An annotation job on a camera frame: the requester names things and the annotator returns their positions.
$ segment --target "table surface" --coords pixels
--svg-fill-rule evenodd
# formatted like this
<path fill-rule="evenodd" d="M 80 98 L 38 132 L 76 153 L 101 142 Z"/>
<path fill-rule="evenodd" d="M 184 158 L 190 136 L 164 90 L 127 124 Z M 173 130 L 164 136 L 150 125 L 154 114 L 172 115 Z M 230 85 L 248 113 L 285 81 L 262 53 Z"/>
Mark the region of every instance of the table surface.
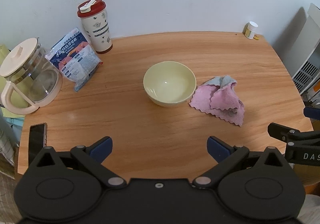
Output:
<path fill-rule="evenodd" d="M 58 96 L 25 118 L 18 172 L 28 167 L 31 125 L 48 124 L 47 145 L 56 151 L 89 146 L 111 136 L 113 152 L 102 163 L 127 181 L 137 178 L 189 178 L 213 167 L 206 150 L 209 136 L 252 151 L 285 143 L 268 136 L 271 122 L 311 131 L 303 102 L 281 60 L 263 36 L 241 33 L 177 32 L 115 39 L 103 64 L 77 93 L 63 79 Z M 163 108 L 143 88 L 147 69 L 162 61 L 188 66 L 200 85 L 218 75 L 238 81 L 235 91 L 244 103 L 242 127 L 191 108 L 188 103 Z"/>

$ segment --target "smartphone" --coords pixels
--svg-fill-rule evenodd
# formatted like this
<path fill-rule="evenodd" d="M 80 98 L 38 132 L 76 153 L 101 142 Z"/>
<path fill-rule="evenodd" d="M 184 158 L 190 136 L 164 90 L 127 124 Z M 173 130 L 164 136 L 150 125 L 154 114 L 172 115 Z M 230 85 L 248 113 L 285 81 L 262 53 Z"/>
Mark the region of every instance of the smartphone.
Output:
<path fill-rule="evenodd" d="M 28 164 L 35 159 L 40 150 L 46 146 L 47 123 L 37 124 L 30 127 Z"/>

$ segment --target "blue gripper pad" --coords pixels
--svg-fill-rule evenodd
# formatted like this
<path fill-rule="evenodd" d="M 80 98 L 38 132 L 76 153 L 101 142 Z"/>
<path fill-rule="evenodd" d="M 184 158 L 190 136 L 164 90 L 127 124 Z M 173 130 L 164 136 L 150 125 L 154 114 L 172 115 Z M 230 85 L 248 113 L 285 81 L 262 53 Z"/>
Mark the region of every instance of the blue gripper pad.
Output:
<path fill-rule="evenodd" d="M 234 148 L 219 140 L 216 137 L 209 137 L 207 140 L 208 153 L 220 163 L 234 152 Z"/>
<path fill-rule="evenodd" d="M 320 109 L 319 108 L 305 107 L 303 109 L 303 114 L 307 118 L 320 120 Z"/>
<path fill-rule="evenodd" d="M 94 148 L 92 148 L 89 152 L 89 156 L 96 160 L 98 163 L 102 163 L 112 152 L 112 139 L 111 137 L 106 137 L 106 139 L 103 140 L 100 144 L 93 144 L 92 147 L 93 146 Z"/>

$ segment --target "teapot handle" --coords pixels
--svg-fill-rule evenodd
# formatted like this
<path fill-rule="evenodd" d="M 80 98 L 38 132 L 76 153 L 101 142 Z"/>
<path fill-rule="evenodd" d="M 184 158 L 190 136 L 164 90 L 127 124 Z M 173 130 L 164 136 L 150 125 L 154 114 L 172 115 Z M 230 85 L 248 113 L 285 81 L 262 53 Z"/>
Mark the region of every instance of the teapot handle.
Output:
<path fill-rule="evenodd" d="M 11 103 L 11 95 L 16 91 L 24 100 L 31 106 L 27 108 L 17 108 Z M 22 91 L 20 91 L 12 82 L 7 81 L 1 94 L 1 101 L 3 106 L 10 112 L 17 115 L 26 115 L 36 111 L 39 106 L 32 102 Z"/>

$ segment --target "ceramic bowl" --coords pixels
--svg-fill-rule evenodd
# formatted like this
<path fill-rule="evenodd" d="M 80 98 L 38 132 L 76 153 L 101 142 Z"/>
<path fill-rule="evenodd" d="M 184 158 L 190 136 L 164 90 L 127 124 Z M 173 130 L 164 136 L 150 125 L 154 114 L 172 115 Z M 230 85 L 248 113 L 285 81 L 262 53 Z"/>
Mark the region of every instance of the ceramic bowl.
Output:
<path fill-rule="evenodd" d="M 165 61 L 147 70 L 143 86 L 154 103 L 171 107 L 183 103 L 193 95 L 196 77 L 184 64 Z"/>

